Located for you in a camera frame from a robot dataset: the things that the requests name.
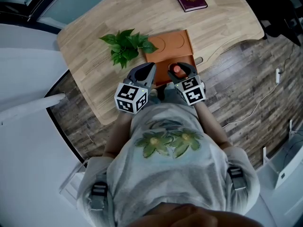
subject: white cable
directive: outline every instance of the white cable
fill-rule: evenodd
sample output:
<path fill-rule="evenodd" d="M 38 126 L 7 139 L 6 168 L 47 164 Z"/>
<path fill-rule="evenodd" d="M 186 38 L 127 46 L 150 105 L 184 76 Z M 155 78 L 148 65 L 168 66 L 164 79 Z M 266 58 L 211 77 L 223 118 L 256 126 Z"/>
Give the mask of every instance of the white cable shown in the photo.
<path fill-rule="evenodd" d="M 278 85 L 279 85 L 279 84 L 277 84 L 277 85 L 274 87 L 274 89 L 272 89 L 271 92 L 268 93 L 264 98 L 266 98 L 268 95 L 270 95 L 270 94 L 275 90 L 275 88 L 276 88 Z M 261 101 L 258 102 L 258 104 L 257 104 L 257 106 L 255 107 L 254 111 L 252 111 L 252 113 L 251 113 L 249 116 L 247 116 L 245 119 L 243 119 L 243 120 L 241 120 L 241 121 L 230 122 L 230 123 L 228 123 L 227 125 L 232 124 L 232 123 L 240 123 L 240 122 L 243 122 L 244 120 L 248 119 L 249 117 L 251 117 L 251 116 L 253 115 L 253 113 L 255 112 L 255 110 L 257 109 L 258 105 L 263 101 L 264 98 L 262 98 Z"/>

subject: backpack strap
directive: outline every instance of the backpack strap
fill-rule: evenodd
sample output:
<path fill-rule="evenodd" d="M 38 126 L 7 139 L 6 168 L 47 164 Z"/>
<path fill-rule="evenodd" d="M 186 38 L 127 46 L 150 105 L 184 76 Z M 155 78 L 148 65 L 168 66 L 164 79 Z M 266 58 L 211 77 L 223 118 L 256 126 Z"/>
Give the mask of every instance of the backpack strap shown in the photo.
<path fill-rule="evenodd" d="M 233 187 L 236 191 L 246 188 L 246 181 L 241 168 L 231 166 L 228 168 L 227 172 L 232 179 Z"/>
<path fill-rule="evenodd" d="M 115 227 L 114 203 L 108 190 L 106 174 L 96 176 L 97 182 L 92 186 L 89 194 L 87 214 L 96 227 Z"/>

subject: black cable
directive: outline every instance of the black cable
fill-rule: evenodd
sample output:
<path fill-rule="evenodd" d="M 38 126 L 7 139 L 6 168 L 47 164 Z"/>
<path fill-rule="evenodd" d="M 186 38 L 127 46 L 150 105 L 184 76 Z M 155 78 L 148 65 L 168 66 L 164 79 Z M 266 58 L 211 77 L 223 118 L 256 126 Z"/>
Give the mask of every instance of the black cable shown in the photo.
<path fill-rule="evenodd" d="M 279 72 L 280 75 L 281 75 L 282 73 L 284 73 L 286 62 L 287 62 L 288 60 L 290 60 L 290 57 L 292 56 L 293 52 L 294 52 L 294 44 L 293 44 L 293 46 L 292 46 L 292 52 L 290 53 L 289 57 L 288 57 L 288 58 L 285 60 L 285 62 L 284 62 L 283 71 L 282 71 L 282 72 Z"/>
<path fill-rule="evenodd" d="M 288 153 L 285 155 L 284 162 L 283 162 L 283 168 L 284 168 L 284 166 L 285 166 L 286 157 L 288 156 L 289 152 L 291 151 L 291 149 L 294 147 L 294 145 L 295 145 L 296 143 L 294 143 L 294 144 L 289 148 Z"/>

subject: white wall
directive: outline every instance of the white wall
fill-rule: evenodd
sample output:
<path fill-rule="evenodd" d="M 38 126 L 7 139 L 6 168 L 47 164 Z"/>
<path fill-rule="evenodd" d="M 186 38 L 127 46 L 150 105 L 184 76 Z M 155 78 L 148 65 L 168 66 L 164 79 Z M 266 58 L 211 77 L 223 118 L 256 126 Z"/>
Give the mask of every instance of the white wall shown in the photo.
<path fill-rule="evenodd" d="M 67 70 L 55 40 L 0 25 L 0 111 L 44 97 Z M 78 163 L 46 110 L 0 124 L 0 225 L 88 227 L 58 192 Z"/>

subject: wall outlet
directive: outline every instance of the wall outlet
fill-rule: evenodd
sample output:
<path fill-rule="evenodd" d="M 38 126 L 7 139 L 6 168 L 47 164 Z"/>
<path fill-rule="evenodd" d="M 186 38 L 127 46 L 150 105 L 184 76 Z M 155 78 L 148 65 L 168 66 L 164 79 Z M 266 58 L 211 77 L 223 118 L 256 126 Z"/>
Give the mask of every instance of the wall outlet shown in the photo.
<path fill-rule="evenodd" d="M 279 68 L 276 69 L 276 83 L 277 84 L 280 83 L 280 69 Z"/>

